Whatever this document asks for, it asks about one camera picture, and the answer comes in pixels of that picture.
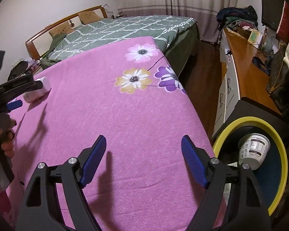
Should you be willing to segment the person's left hand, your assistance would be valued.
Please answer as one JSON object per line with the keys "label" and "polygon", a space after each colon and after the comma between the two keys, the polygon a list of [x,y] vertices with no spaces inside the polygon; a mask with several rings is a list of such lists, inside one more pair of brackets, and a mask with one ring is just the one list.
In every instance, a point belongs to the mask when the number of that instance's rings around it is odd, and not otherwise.
{"label": "person's left hand", "polygon": [[7,132],[7,135],[4,141],[2,141],[2,144],[1,144],[1,149],[4,151],[4,155],[9,158],[14,157],[14,149],[13,149],[14,148],[14,144],[13,144],[14,136],[15,136],[14,131],[9,130]]}

